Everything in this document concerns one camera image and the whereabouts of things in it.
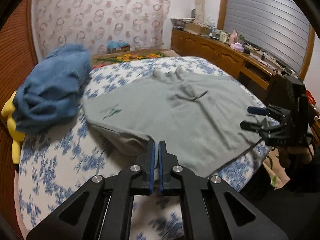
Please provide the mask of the cardboard box with blue cloth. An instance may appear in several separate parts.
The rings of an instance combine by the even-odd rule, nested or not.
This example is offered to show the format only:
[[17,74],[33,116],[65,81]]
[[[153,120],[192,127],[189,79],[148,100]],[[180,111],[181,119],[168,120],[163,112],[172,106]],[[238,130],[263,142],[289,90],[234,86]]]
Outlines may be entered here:
[[107,53],[121,53],[130,51],[130,44],[127,42],[116,42],[114,40],[110,40],[107,42]]

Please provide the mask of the blue floral white bedspread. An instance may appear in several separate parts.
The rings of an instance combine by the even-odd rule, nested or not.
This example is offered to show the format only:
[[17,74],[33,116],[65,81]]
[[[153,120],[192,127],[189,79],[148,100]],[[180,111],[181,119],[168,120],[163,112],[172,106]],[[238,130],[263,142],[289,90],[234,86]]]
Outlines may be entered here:
[[[148,75],[176,68],[198,74],[225,72],[200,57],[163,57],[113,64],[91,71],[84,96],[94,98]],[[28,135],[15,174],[15,206],[23,236],[63,203],[92,176],[109,177],[133,163],[91,132],[82,111],[70,123]],[[131,239],[178,239],[183,235],[177,197],[137,196],[133,203]]]

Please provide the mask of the circle pattern sheer curtain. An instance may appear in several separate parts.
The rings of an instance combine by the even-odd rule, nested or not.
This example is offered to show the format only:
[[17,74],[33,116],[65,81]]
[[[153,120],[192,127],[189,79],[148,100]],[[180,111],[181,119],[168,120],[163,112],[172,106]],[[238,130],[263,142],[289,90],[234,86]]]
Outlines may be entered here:
[[110,42],[160,48],[170,0],[32,0],[40,57],[65,44],[104,54]]

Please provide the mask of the grey window blind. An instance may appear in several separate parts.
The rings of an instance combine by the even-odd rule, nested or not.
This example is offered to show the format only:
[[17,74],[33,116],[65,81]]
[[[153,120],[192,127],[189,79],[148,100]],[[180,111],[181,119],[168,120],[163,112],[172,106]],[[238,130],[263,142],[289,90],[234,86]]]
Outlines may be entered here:
[[300,72],[310,23],[293,0],[228,0],[224,30],[245,40]]

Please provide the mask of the grey shorts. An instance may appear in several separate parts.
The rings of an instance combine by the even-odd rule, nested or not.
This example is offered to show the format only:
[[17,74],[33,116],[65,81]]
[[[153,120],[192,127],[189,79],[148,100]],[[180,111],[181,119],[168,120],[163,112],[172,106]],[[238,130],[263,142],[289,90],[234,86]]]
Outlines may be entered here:
[[242,121],[268,125],[249,114],[254,101],[230,76],[177,68],[154,70],[115,90],[84,100],[87,122],[121,153],[137,156],[149,141],[165,141],[169,153],[196,175],[207,177],[260,141]]

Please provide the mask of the open cardboard box on sideboard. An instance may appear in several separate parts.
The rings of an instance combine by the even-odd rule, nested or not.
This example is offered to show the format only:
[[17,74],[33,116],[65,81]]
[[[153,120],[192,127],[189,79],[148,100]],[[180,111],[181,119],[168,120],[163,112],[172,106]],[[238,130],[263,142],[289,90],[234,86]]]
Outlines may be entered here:
[[188,23],[184,30],[194,35],[209,35],[211,32],[211,28],[196,23]]

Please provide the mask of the long wooden sideboard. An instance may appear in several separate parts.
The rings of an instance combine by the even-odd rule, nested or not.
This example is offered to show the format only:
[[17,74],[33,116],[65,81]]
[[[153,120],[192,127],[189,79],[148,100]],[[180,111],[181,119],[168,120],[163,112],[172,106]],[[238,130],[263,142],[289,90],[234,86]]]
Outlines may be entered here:
[[236,51],[211,38],[183,30],[172,29],[171,48],[181,56],[206,59],[245,86],[254,84],[267,91],[274,81],[281,78],[277,71],[268,69],[251,55]]

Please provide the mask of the flower pattern brown blanket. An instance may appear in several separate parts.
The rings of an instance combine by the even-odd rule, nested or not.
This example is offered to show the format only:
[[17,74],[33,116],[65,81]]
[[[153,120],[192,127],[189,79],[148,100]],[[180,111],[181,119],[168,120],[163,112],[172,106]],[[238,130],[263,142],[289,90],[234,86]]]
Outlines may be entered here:
[[131,61],[139,61],[146,59],[159,59],[163,57],[168,57],[163,52],[155,52],[155,53],[120,53],[116,54],[106,54],[106,55],[97,55],[93,56],[91,59],[92,67],[101,68],[104,66],[109,66],[116,63],[124,63]]

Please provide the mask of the wooden louvred wardrobe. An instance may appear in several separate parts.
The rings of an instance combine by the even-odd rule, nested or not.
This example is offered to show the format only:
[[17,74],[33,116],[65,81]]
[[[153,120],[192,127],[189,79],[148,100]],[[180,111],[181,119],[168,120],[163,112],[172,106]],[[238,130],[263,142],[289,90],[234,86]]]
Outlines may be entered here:
[[[1,107],[37,64],[31,31],[31,0],[22,0],[1,29]],[[1,118],[1,217],[19,238],[15,201],[17,167],[11,157],[12,138]]]

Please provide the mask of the folded blue jeans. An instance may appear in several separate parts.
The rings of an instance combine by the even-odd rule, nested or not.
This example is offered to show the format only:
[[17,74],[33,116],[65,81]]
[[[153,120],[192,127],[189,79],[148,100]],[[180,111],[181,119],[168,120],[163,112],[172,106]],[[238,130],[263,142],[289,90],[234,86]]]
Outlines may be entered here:
[[90,71],[91,56],[84,46],[66,44],[52,50],[16,91],[12,114],[16,129],[34,134],[71,121]]

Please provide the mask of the pink bottle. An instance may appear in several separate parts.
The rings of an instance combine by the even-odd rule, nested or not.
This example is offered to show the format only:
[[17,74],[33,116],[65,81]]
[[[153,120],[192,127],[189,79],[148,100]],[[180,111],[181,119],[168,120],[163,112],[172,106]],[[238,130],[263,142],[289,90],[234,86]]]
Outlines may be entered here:
[[229,36],[228,44],[234,44],[238,41],[238,32],[234,30],[231,35]]

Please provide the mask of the yellow Pikachu plush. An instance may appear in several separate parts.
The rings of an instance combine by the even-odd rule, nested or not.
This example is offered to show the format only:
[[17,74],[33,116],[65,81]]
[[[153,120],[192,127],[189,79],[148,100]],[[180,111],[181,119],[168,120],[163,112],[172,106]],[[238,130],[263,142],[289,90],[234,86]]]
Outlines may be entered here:
[[13,92],[10,99],[4,104],[1,115],[2,117],[7,119],[7,129],[9,131],[10,136],[12,137],[12,148],[11,148],[11,155],[12,155],[12,162],[15,165],[20,163],[21,157],[21,146],[25,139],[25,133],[20,132],[16,129],[16,121],[13,118],[13,113],[16,110],[13,100],[16,95],[16,91]]

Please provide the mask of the pink tissue box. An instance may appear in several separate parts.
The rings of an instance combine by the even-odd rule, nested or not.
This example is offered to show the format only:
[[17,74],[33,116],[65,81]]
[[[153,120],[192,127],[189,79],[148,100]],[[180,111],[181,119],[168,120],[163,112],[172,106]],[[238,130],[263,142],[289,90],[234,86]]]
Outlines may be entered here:
[[239,52],[244,52],[244,47],[239,42],[233,43],[230,45],[230,48]]

